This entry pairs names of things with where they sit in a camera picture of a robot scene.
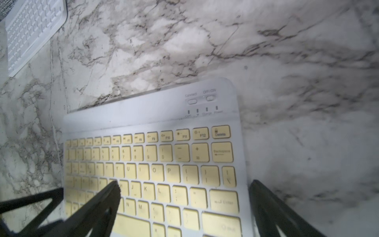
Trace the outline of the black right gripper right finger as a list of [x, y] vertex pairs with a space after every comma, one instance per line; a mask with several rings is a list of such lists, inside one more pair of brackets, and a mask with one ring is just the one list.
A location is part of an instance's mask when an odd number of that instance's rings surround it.
[[323, 237], [320, 231], [298, 215], [259, 180], [249, 187], [250, 203], [261, 237]]

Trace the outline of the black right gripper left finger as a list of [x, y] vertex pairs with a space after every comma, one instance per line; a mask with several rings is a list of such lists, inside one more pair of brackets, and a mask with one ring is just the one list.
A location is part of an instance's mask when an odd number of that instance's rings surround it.
[[116, 181], [109, 183], [66, 221], [50, 230], [45, 237], [109, 237], [120, 202]]

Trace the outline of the yellow key keyboard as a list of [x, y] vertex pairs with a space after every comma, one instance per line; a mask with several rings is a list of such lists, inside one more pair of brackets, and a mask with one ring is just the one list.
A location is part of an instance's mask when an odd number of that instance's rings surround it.
[[63, 120], [70, 217], [112, 181], [114, 237], [251, 237], [235, 87], [208, 79], [70, 113]]

